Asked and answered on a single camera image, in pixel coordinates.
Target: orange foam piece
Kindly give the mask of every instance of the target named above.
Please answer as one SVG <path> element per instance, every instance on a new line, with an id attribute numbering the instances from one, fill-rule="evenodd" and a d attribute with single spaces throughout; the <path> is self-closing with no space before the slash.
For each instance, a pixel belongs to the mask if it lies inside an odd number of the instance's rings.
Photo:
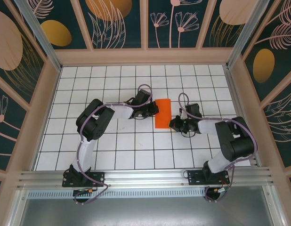
<path id="1" fill-rule="evenodd" d="M 155 128 L 169 129 L 169 124 L 172 119 L 170 99 L 158 99 L 155 102 L 159 108 L 159 113 L 155 115 Z"/>

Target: black mounting plate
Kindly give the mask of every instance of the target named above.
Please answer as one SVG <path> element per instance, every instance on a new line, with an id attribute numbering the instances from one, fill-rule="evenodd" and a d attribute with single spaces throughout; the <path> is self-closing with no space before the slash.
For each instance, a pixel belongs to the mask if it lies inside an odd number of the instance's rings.
<path id="1" fill-rule="evenodd" d="M 187 177 L 189 185 L 222 185 L 222 180 L 220 178 L 222 178 L 227 184 L 230 183 L 228 172 L 226 170 L 214 174 L 214 177 L 210 181 L 205 179 L 201 169 L 187 170 Z"/>
<path id="2" fill-rule="evenodd" d="M 89 177 L 96 181 L 104 182 L 105 181 L 105 173 L 104 172 L 87 172 Z M 85 183 L 76 180 L 72 173 L 65 173 L 63 178 L 62 187 L 103 187 L 103 185 L 96 184 L 92 186 L 92 181 L 87 180 Z"/>

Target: gray metal surface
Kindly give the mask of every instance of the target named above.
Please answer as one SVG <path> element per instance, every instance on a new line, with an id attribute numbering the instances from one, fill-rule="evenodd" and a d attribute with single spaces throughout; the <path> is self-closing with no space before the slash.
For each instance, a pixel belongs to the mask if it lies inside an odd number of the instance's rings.
<path id="1" fill-rule="evenodd" d="M 248 39 L 250 38 L 251 34 L 253 33 L 254 29 L 259 23 L 261 16 L 264 14 L 264 11 L 266 10 L 268 3 L 269 3 L 269 0 L 257 1 L 257 4 L 254 7 L 254 10 L 249 16 L 247 23 L 243 27 L 243 30 L 241 34 L 239 35 L 237 41 L 235 42 L 235 45 L 228 57 L 228 60 L 227 60 L 228 69 L 231 69 L 233 65 L 235 64 L 245 44 L 247 43 Z"/>
<path id="2" fill-rule="evenodd" d="M 234 187 L 217 203 L 203 197 L 28 200 L 22 226 L 271 226 L 261 187 Z"/>

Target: purple cable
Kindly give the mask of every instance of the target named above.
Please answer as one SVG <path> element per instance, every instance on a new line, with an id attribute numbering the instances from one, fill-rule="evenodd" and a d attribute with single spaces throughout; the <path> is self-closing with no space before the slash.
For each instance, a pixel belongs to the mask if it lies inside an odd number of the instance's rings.
<path id="1" fill-rule="evenodd" d="M 179 106 L 180 106 L 180 108 L 188 115 L 188 116 L 190 116 L 190 117 L 192 117 L 192 118 L 195 118 L 195 119 L 199 119 L 199 120 L 221 120 L 221 121 L 230 121 L 230 122 L 233 122 L 234 124 L 236 124 L 236 125 L 238 125 L 239 127 L 241 127 L 248 135 L 249 135 L 249 137 L 251 138 L 251 140 L 252 140 L 252 142 L 253 142 L 253 145 L 254 145 L 254 151 L 253 151 L 253 153 L 250 155 L 250 156 L 248 156 L 248 157 L 246 157 L 246 158 L 243 158 L 243 159 L 239 159 L 239 160 L 237 160 L 237 161 L 233 161 L 231 164 L 229 164 L 226 168 L 225 168 L 225 170 L 228 170 L 229 168 L 233 168 L 232 169 L 232 175 L 231 175 L 231 182 L 230 182 L 230 188 L 231 188 L 231 185 L 232 185 L 232 181 L 233 181 L 233 178 L 234 178 L 234 164 L 236 164 L 237 162 L 240 162 L 240 161 L 244 161 L 244 160 L 249 160 L 249 159 L 251 159 L 251 158 L 253 158 L 254 157 L 254 155 L 257 153 L 257 151 L 258 151 L 258 145 L 257 145 L 257 142 L 255 141 L 255 138 L 254 138 L 254 136 L 251 134 L 251 132 L 249 131 L 249 129 L 247 129 L 245 126 L 243 126 L 241 123 L 239 123 L 238 121 L 236 121 L 236 120 L 233 120 L 233 119 L 227 119 L 227 118 L 201 118 L 201 117 L 197 117 L 197 116 L 194 116 L 194 115 L 192 115 L 192 114 L 190 114 L 190 113 L 188 113 L 186 110 L 185 110 L 185 108 L 182 106 L 182 104 L 181 104 L 181 101 L 180 101 L 180 97 L 181 97 L 181 95 L 184 95 L 184 96 L 186 96 L 186 98 L 187 98 L 187 102 L 189 102 L 189 98 L 188 98 L 188 95 L 186 94 L 186 93 L 180 93 L 179 94 L 179 96 L 178 96 L 178 102 L 179 102 Z M 205 199 L 206 200 L 212 200 L 210 197 L 208 197 L 207 195 L 206 195 L 206 193 L 207 193 L 207 190 L 209 189 L 209 187 L 206 187 L 205 188 Z M 225 196 L 226 196 L 226 194 L 227 194 L 227 192 L 219 199 L 219 201 L 220 200 L 222 200 Z"/>
<path id="2" fill-rule="evenodd" d="M 89 176 L 88 176 L 88 175 L 83 171 L 83 169 L 81 168 L 81 164 L 80 164 L 79 156 L 80 156 L 81 145 L 82 145 L 82 142 L 83 142 L 83 129 L 84 129 L 85 125 L 87 124 L 88 120 L 89 120 L 89 119 L 94 115 L 94 113 L 97 112 L 98 110 L 100 110 L 100 109 L 103 108 L 103 107 L 126 106 L 126 107 L 132 107 L 132 108 L 133 108 L 133 107 L 142 107 L 142 106 L 146 105 L 149 101 L 151 101 L 151 99 L 152 99 L 152 97 L 153 97 L 153 94 L 152 94 L 152 88 L 151 88 L 149 85 L 147 85 L 147 84 L 142 84 L 142 85 L 140 85 L 140 86 L 138 87 L 138 91 L 140 90 L 140 87 L 142 87 L 142 86 L 147 86 L 147 87 L 150 89 L 150 97 L 149 97 L 148 100 L 147 100 L 146 102 L 144 102 L 143 104 L 141 104 L 141 105 L 128 105 L 128 104 L 125 104 L 125 103 L 122 103 L 122 104 L 119 104 L 119 103 L 116 103 L 116 104 L 104 104 L 104 105 L 99 106 L 97 109 L 95 109 L 95 110 L 94 110 L 94 111 L 93 111 L 93 112 L 92 112 L 92 113 L 87 117 L 87 119 L 84 121 L 84 123 L 82 124 L 81 129 L 80 129 L 81 141 L 80 141 L 80 144 L 79 144 L 79 146 L 78 146 L 78 150 L 77 150 L 77 152 L 76 152 L 76 161 L 77 161 L 77 163 L 78 163 L 78 167 L 79 167 L 79 169 L 80 169 L 81 174 L 84 175 L 84 177 L 86 177 L 87 179 L 91 180 L 92 182 L 94 182 L 94 183 L 96 183 L 96 184 L 104 185 L 104 186 L 106 186 L 106 188 L 105 188 L 103 191 L 101 191 L 99 194 L 97 194 L 94 198 L 92 198 L 92 199 L 88 199 L 88 200 L 85 201 L 85 202 L 78 202 L 78 201 L 76 200 L 76 197 L 77 197 L 78 195 L 80 195 L 80 193 L 77 193 L 77 194 L 75 195 L 75 197 L 74 197 L 74 201 L 75 201 L 76 204 L 84 205 L 84 204 L 88 204 L 88 203 L 93 202 L 93 201 L 94 201 L 95 199 L 97 199 L 97 198 L 98 198 L 102 193 L 104 193 L 104 192 L 108 189 L 108 187 L 109 187 L 109 185 L 107 185 L 107 184 L 105 184 L 105 183 L 103 183 L 103 182 L 100 182 L 100 181 L 94 180 L 94 179 L 92 179 L 91 177 L 89 177 Z"/>

